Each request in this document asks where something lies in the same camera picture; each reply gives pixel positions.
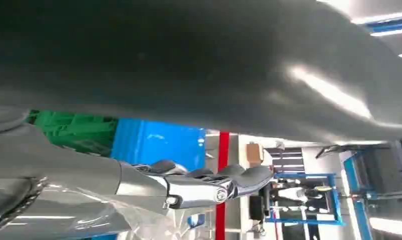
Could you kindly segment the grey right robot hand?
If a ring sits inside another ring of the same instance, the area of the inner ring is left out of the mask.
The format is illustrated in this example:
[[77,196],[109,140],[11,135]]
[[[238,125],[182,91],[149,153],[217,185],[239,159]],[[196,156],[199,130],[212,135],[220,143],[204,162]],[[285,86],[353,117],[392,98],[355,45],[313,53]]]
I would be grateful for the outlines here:
[[402,139],[402,58],[316,0],[0,0],[0,240],[130,232],[258,191],[266,166],[206,177],[51,144],[57,110],[306,142]]

